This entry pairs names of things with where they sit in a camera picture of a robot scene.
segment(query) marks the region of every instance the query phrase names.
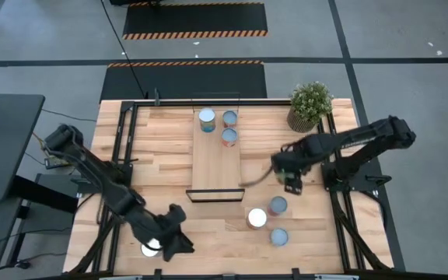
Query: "orange and black striped tape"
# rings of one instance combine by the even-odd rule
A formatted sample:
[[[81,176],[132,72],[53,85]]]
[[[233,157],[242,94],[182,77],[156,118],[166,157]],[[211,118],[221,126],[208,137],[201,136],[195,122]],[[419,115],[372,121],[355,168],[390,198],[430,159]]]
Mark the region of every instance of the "orange and black striped tape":
[[[124,40],[151,39],[187,39],[187,38],[221,38],[221,37],[264,37],[267,30],[237,30],[237,31],[194,31],[194,32],[165,32],[165,33],[131,33],[125,34]]]
[[[253,5],[253,4],[264,4],[261,2],[241,2],[241,3],[227,3],[227,2],[219,2],[219,3],[198,3],[198,4],[188,4],[188,3],[168,3],[168,4],[160,4],[161,6],[174,6],[174,5]],[[129,7],[140,6],[140,5],[148,5],[148,2],[142,3],[134,3],[130,4]]]
[[[110,63],[110,67],[140,67],[140,66],[183,66],[183,65],[234,65],[234,64],[261,64],[262,61],[164,61],[164,62],[137,62],[137,63]]]

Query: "wooden table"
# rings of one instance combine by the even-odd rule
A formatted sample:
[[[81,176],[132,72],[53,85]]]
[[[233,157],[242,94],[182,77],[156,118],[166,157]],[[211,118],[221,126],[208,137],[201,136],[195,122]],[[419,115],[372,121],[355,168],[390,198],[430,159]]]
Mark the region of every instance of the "wooden table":
[[[91,150],[103,160],[112,156],[120,105],[121,101],[101,104]],[[282,144],[304,136],[286,124],[288,110],[286,106],[240,107],[237,130],[242,180],[258,178],[270,166],[272,153]],[[350,99],[333,100],[333,115],[338,132],[357,126]],[[301,196],[285,193],[271,175],[247,189],[242,202],[189,201],[185,191],[191,187],[193,116],[193,107],[139,107],[131,158],[138,159],[133,162],[132,187],[145,198],[147,209],[165,214],[170,203],[181,205],[187,214],[183,232],[194,242],[196,251],[177,254],[171,262],[164,262],[161,257],[144,257],[130,226],[123,225],[114,274],[152,275],[156,268],[162,268],[165,275],[289,274],[292,268],[299,268],[301,273],[342,272],[331,201],[324,190],[319,164],[303,178]],[[125,134],[128,123],[124,125]],[[349,155],[356,149],[346,149],[343,154]],[[266,208],[275,195],[288,200],[287,212],[269,219],[264,229],[247,228],[247,212]],[[64,271],[73,268],[95,240],[99,201],[100,196],[95,195],[75,216]],[[362,238],[383,263],[392,266],[379,205],[356,192],[352,193],[352,202]],[[268,235],[275,227],[289,231],[286,246],[273,247],[269,243]],[[346,232],[345,236],[355,267],[352,242]],[[102,269],[106,267],[110,241],[105,244]]]

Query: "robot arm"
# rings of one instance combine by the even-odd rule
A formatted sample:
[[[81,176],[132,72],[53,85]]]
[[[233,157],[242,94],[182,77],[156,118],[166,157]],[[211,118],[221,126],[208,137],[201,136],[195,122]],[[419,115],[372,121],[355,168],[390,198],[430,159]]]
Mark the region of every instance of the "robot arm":
[[[284,145],[281,152],[271,156],[271,168],[278,180],[285,185],[285,191],[300,195],[301,176],[309,172],[313,164],[327,159],[339,149],[366,144],[352,156],[335,162],[336,168],[331,176],[344,180],[357,173],[362,164],[382,152],[410,147],[415,138],[415,133],[404,120],[390,116],[336,135],[307,135],[297,142]]]
[[[186,219],[179,205],[170,205],[166,215],[154,215],[145,209],[146,202],[136,191],[125,186],[124,173],[112,163],[103,162],[83,146],[82,133],[75,127],[61,125],[46,140],[45,149],[69,161],[96,186],[105,205],[131,225],[134,237],[143,244],[157,239],[163,259],[169,261],[177,253],[193,253],[193,243],[181,232]]]

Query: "tin can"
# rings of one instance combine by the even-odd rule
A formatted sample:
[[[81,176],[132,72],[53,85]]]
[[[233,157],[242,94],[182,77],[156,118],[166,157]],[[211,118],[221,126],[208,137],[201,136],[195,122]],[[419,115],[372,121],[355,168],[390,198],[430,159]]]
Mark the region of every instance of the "tin can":
[[[247,225],[251,229],[260,229],[262,226],[265,226],[267,220],[268,216],[260,208],[253,208],[248,212]]]
[[[203,132],[212,132],[215,129],[215,112],[211,108],[203,108],[198,114],[200,128]]]
[[[222,144],[226,147],[233,147],[238,140],[238,131],[234,128],[224,128],[222,131]]]
[[[222,123],[224,128],[235,128],[238,121],[238,114],[233,110],[227,110],[222,115]]]
[[[268,206],[268,214],[277,216],[282,214],[288,208],[288,202],[284,197],[277,196],[271,199]]]
[[[155,238],[151,239],[148,244],[153,249],[160,249],[160,242]],[[146,257],[158,257],[160,255],[161,250],[151,250],[145,245],[141,245],[141,252]]]
[[[269,235],[272,245],[280,247],[288,243],[288,232],[284,229],[273,229]]]

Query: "gray floor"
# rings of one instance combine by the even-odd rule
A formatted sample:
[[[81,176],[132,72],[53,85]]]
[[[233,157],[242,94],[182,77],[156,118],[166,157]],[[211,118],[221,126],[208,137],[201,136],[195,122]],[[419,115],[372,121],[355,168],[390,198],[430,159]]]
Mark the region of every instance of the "gray floor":
[[[178,2],[207,2],[180,0]],[[269,35],[124,41],[131,58],[324,57],[341,58],[328,0],[264,0]],[[448,0],[336,0],[353,58],[448,58]],[[121,32],[125,7],[106,3]],[[7,0],[0,11],[0,61],[123,59],[99,0]],[[351,97],[343,64],[267,63],[269,97],[288,96],[297,83],[321,81],[336,97]],[[380,157],[398,239],[409,271],[448,273],[448,64],[355,65],[370,121],[404,118],[418,135],[406,151]],[[44,108],[96,118],[106,66],[0,67],[0,93],[39,93]],[[36,133],[60,123],[77,126],[90,145],[95,124],[43,112]],[[27,152],[42,161],[35,139]],[[67,173],[70,170],[51,171]],[[50,173],[25,157],[19,174]],[[35,235],[22,257],[62,253],[67,236]],[[57,275],[63,257],[13,268],[0,279]]]

